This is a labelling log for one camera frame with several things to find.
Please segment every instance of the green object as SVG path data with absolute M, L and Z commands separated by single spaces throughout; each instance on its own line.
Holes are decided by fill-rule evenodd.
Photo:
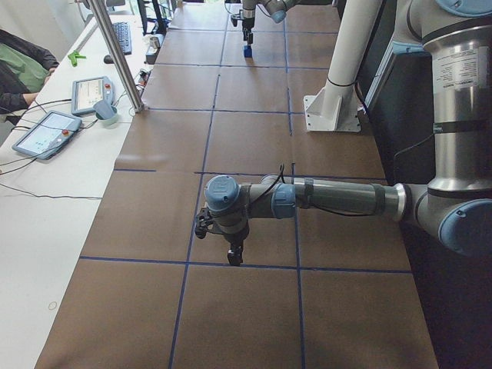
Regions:
M 84 55 L 80 55 L 78 51 L 73 51 L 71 54 L 68 54 L 68 58 L 70 59 L 71 65 L 77 66 L 77 59 L 86 59 Z
M 40 92 L 49 71 L 33 58 L 0 44 L 0 60 L 5 62 L 31 93 Z

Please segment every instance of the black cable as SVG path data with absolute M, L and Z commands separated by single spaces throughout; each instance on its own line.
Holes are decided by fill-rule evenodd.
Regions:
M 60 147 L 62 147 L 64 144 L 65 144 L 65 143 L 64 143 L 64 142 L 62 142 L 60 145 L 57 145 L 57 146 L 55 146 L 55 147 L 53 147 L 53 148 L 49 148 L 49 149 L 47 149 L 47 150 L 44 150 L 43 152 L 40 152 L 39 154 L 32 155 L 32 156 L 28 156 L 27 158 L 21 158 L 21 159 L 17 159 L 17 160 L 14 160 L 14 161 L 10 161 L 10 162 L 8 162 L 8 163 L 3 163 L 3 164 L 0 164 L 0 167 L 2 167 L 2 166 L 4 166 L 4 165 L 9 165 L 9 164 L 16 163 L 17 161 L 29 160 L 29 159 L 33 159 L 33 158 L 34 158 L 34 160 L 36 160 L 36 159 L 38 158 L 38 156 L 43 155 L 44 153 L 46 153 L 46 152 L 48 152 L 48 151 L 53 151 L 53 150 L 55 150 L 55 149 L 57 149 L 57 148 L 60 148 Z M 25 167 L 25 166 L 27 166 L 27 165 L 29 165 L 29 164 L 31 164 L 31 163 L 32 163 L 32 161 L 30 161 L 30 162 L 29 162 L 28 164 L 26 164 L 26 165 L 21 166 L 20 168 L 13 169 L 13 170 L 11 170 L 11 171 L 6 171 L 6 172 L 4 172 L 4 173 L 0 173 L 0 175 L 6 175 L 7 173 L 10 173 L 10 172 L 12 172 L 12 171 L 17 171 L 17 170 L 22 169 L 23 167 Z
M 229 13 L 229 14 L 234 14 L 233 12 L 231 12 L 231 7 L 229 6 L 229 9 L 228 9 L 228 7 L 226 6 L 226 3 L 225 3 L 225 2 L 224 2 L 224 9 L 225 9 L 225 11 L 226 11 L 227 13 Z
M 327 213 L 331 213 L 331 214 L 335 214 L 335 215 L 341 215 L 342 217 L 352 217 L 352 218 L 354 218 L 354 217 L 370 217 L 370 216 L 373 215 L 373 214 L 348 214 L 348 213 L 340 213 L 339 211 L 326 209 L 326 208 L 323 208 L 321 206 L 317 206 L 317 205 L 313 205 L 313 204 L 310 204 L 310 206 L 312 206 L 313 208 L 316 208 L 318 210 L 326 211 Z
M 16 169 L 12 169 L 11 171 L 4 171 L 4 172 L 0 173 L 0 175 L 7 175 L 8 173 L 12 173 L 13 171 L 18 171 L 19 169 L 23 169 L 23 168 L 27 167 L 28 165 L 34 163 L 36 160 L 37 160 L 37 158 L 34 158 L 29 163 L 24 164 L 21 167 L 18 167 Z
M 20 117 L 22 118 L 25 113 L 27 113 L 28 111 L 31 111 L 34 108 L 42 108 L 43 106 L 48 105 L 48 104 L 54 104 L 56 102 L 69 102 L 69 101 L 71 101 L 71 98 L 63 98 L 61 100 L 47 101 L 47 102 L 42 102 L 41 104 L 39 104 L 38 102 L 35 101 L 37 105 L 34 105 L 34 106 L 32 105 L 29 108 L 25 109 L 25 111 L 22 112 L 22 115 L 20 115 Z
M 264 10 L 261 8 L 261 6 L 258 4 L 258 8 L 261 10 L 263 14 L 265 14 L 267 17 L 271 18 L 271 15 L 268 15 L 267 13 L 264 12 Z
M 367 116 L 369 123 L 371 123 L 371 116 L 369 114 L 369 108 L 366 105 L 366 101 L 365 101 L 364 96 L 362 96 L 361 85 L 359 84 L 359 81 L 355 82 L 354 90 L 355 90 L 355 94 L 357 96 L 357 99 L 361 102 L 362 108 L 364 108 L 364 111 L 366 113 L 366 116 Z
M 79 128 L 79 130 L 82 130 L 82 129 L 89 129 L 90 127 L 93 127 L 93 126 L 96 124 L 96 122 L 97 122 L 98 120 L 99 120 L 99 119 L 97 119 L 97 118 L 96 118 L 95 120 L 93 120 L 93 121 L 92 121 L 91 123 L 89 123 L 88 125 L 81 126 L 81 127 Z
M 337 87 L 351 87 L 352 85 L 355 85 L 357 83 L 357 80 L 353 81 L 352 83 L 349 83 L 348 85 L 339 85 L 338 83 L 335 83 L 333 82 L 332 80 L 330 80 L 330 78 L 328 77 L 327 80 L 332 84 L 332 85 L 335 85 Z
M 45 109 L 45 108 L 43 108 L 43 106 L 42 106 L 42 105 L 40 105 L 40 104 L 36 101 L 36 99 L 35 99 L 33 102 L 34 102 L 34 103 L 35 103 L 38 107 L 40 107 L 40 108 L 41 108 L 41 109 L 45 112 L 45 114 L 48 114 L 48 112 L 46 111 L 46 109 Z
M 8 188 L 8 189 L 13 190 L 13 191 L 21 192 L 23 194 L 28 194 L 28 195 L 33 196 L 35 198 L 53 198 L 53 199 L 74 198 L 74 199 L 85 199 L 85 200 L 101 200 L 102 199 L 102 198 L 97 198 L 95 196 L 69 196 L 69 195 L 51 196 L 49 194 L 33 194 L 32 192 L 21 190 L 19 188 L 13 188 L 13 187 L 10 187 L 10 186 L 8 186 L 6 184 L 2 184 L 2 183 L 0 183 L 0 186 Z
M 2 106 L 0 106 L 0 109 L 3 110 L 3 111 L 6 111 L 6 113 L 3 113 L 3 114 L 13 115 L 13 116 L 18 117 L 18 118 L 21 117 L 20 115 L 16 115 L 16 113 L 14 111 L 9 110 L 9 109 L 6 109 L 6 108 L 3 108 Z
M 266 195 L 268 192 L 270 192 L 270 190 L 271 190 L 271 189 L 272 189 L 272 188 L 273 188 L 273 187 L 274 187 L 274 186 L 275 186 L 275 185 L 276 185 L 276 184 L 277 184 L 277 183 L 281 180 L 281 178 L 283 178 L 283 177 L 284 177 L 284 168 L 285 168 L 285 165 L 283 165 L 283 164 L 282 164 L 282 165 L 280 166 L 280 173 L 279 173 L 279 175 L 277 176 L 277 178 L 275 179 L 274 183 L 272 183 L 272 184 L 270 185 L 270 187 L 268 187 L 265 191 L 263 191 L 263 193 L 262 193 L 260 196 L 258 196 L 257 198 L 255 198 L 252 202 L 250 202 L 250 203 L 248 204 L 248 206 L 249 206 L 249 207 L 251 207 L 253 204 L 257 203 L 257 202 L 258 202 L 258 201 L 260 201 L 262 198 L 264 198 L 264 197 L 265 197 L 265 195 Z
M 419 141 L 418 143 L 409 146 L 408 148 L 404 148 L 403 150 L 400 150 L 393 156 L 393 181 L 397 180 L 397 165 L 396 161 L 399 158 L 399 155 L 404 154 L 405 152 L 409 152 L 410 150 L 413 150 L 414 148 L 417 148 L 426 142 L 428 142 L 431 138 L 433 138 L 434 133 L 428 135 L 426 138 L 424 138 L 422 141 Z
M 31 127 L 28 127 L 27 125 L 15 125 L 10 129 L 10 132 L 15 131 L 16 129 L 31 129 Z

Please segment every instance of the metal pole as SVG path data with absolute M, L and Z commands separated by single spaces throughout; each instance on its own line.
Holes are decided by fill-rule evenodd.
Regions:
M 130 98 L 131 104 L 135 109 L 135 112 L 140 112 L 144 103 L 140 99 L 137 87 L 131 75 L 130 68 L 125 60 L 125 56 L 121 51 L 118 40 L 116 39 L 116 34 L 113 31 L 113 26 L 109 14 L 106 11 L 105 4 L 102 0 L 88 0 L 91 10 L 94 13 L 95 20 L 101 29 L 102 37 L 104 38 L 106 45 L 108 46 L 109 53 L 115 61 L 115 67 L 120 76 L 123 87 L 125 88 L 128 97 Z

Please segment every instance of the brown tiled surface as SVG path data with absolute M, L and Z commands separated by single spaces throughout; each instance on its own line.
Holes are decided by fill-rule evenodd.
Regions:
M 291 174 L 289 120 L 286 114 L 214 114 L 205 171 L 270 174 L 285 164 Z
M 149 108 L 212 109 L 219 67 L 155 65 L 142 100 Z
M 300 368 L 295 271 L 190 267 L 173 368 Z
M 159 52 L 159 63 L 219 65 L 224 32 L 170 31 Z
M 200 171 L 210 122 L 209 111 L 143 111 L 134 118 L 115 168 Z
M 284 68 L 223 67 L 217 93 L 219 110 L 288 112 Z
M 411 274 L 302 272 L 306 368 L 437 369 Z
M 183 2 L 176 8 L 171 27 L 176 29 L 225 30 L 229 16 L 221 2 L 195 4 Z
M 287 13 L 287 32 L 332 32 L 340 28 L 336 8 L 329 5 L 294 6 Z
M 293 115 L 293 155 L 296 175 L 384 178 L 374 137 L 361 133 L 315 132 L 306 129 L 304 115 Z
M 205 175 L 205 185 L 211 175 Z M 258 183 L 260 176 L 236 175 L 234 179 L 240 183 Z M 204 205 L 204 195 L 198 202 Z M 295 267 L 296 242 L 294 219 L 250 219 L 250 234 L 244 240 L 243 259 L 245 264 L 282 265 Z M 203 240 L 195 238 L 191 249 L 191 260 L 198 262 L 227 263 L 229 243 L 222 236 L 208 235 Z
M 326 84 L 327 69 L 290 68 L 287 74 L 291 111 L 304 114 L 304 96 L 317 95 Z
M 297 68 L 328 68 L 337 41 L 336 35 L 287 33 L 287 63 Z
M 38 367 L 435 368 L 395 224 L 254 219 L 241 268 L 222 236 L 190 240 L 217 173 L 384 178 L 367 126 L 306 132 L 298 114 L 325 83 L 336 10 L 257 12 L 251 60 L 228 18 L 176 11 Z
M 199 176 L 115 171 L 81 254 L 186 261 Z
M 80 260 L 36 369 L 167 368 L 184 269 Z
M 242 32 L 227 32 L 222 65 L 285 68 L 285 37 L 283 33 L 259 32 L 254 34 L 253 58 L 243 56 L 242 44 Z M 239 81 L 237 88 L 241 86 L 242 83 Z
M 298 214 L 303 267 L 410 270 L 400 228 L 391 219 Z

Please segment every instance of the person's arm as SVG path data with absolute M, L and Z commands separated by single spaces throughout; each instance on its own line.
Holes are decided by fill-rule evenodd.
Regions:
M 31 104 L 35 97 L 32 98 L 31 102 L 25 100 L 24 95 L 35 95 L 35 94 L 10 94 L 8 92 L 2 93 L 0 91 L 0 114 L 8 114 L 13 111 L 27 109 L 29 104 Z
M 27 105 L 32 104 L 32 102 L 36 99 L 38 96 L 38 92 L 34 94 L 22 94 L 22 97 L 24 98 L 24 101 L 26 102 Z
M 58 67 L 59 63 L 56 60 L 56 57 L 49 50 L 15 35 L 9 34 L 8 36 L 10 41 L 9 43 L 6 42 L 7 45 L 14 46 L 14 48 L 18 49 L 23 54 L 30 56 L 41 64 L 44 69 L 49 71 L 50 69 Z

